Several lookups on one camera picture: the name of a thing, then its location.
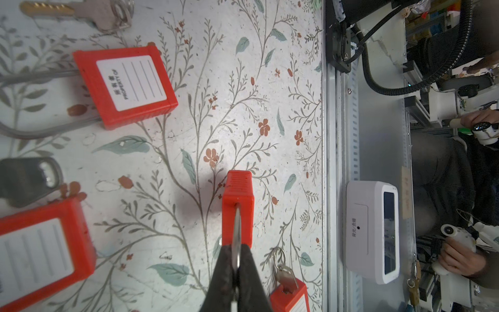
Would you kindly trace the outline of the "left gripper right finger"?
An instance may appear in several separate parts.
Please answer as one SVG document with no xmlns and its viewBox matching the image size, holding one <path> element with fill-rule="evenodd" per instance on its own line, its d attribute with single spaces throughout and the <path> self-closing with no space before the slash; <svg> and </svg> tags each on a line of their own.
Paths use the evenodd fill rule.
<svg viewBox="0 0 499 312">
<path fill-rule="evenodd" d="M 246 244 L 241 246 L 237 285 L 239 287 L 237 311 L 273 312 L 251 249 Z"/>
</svg>

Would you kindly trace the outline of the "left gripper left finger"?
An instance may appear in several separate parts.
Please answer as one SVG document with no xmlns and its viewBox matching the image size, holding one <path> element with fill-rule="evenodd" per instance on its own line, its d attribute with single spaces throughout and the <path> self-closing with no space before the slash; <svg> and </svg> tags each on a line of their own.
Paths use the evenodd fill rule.
<svg viewBox="0 0 499 312">
<path fill-rule="evenodd" d="M 200 312 L 230 312 L 233 297 L 232 251 L 230 246 L 223 246 Z"/>
</svg>

